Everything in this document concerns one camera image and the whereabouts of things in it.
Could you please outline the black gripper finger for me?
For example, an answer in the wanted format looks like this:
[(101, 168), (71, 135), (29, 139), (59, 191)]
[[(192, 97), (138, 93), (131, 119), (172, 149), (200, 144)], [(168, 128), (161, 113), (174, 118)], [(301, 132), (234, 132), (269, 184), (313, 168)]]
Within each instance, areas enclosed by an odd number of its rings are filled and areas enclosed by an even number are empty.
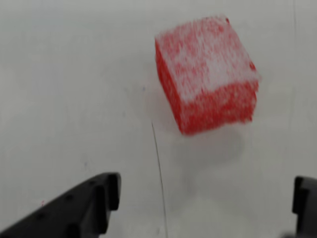
[(2, 238), (98, 238), (118, 210), (119, 173), (102, 173), (68, 190), (6, 228)]
[(317, 180), (297, 176), (294, 181), (292, 212), (297, 215), (296, 237), (317, 237)]

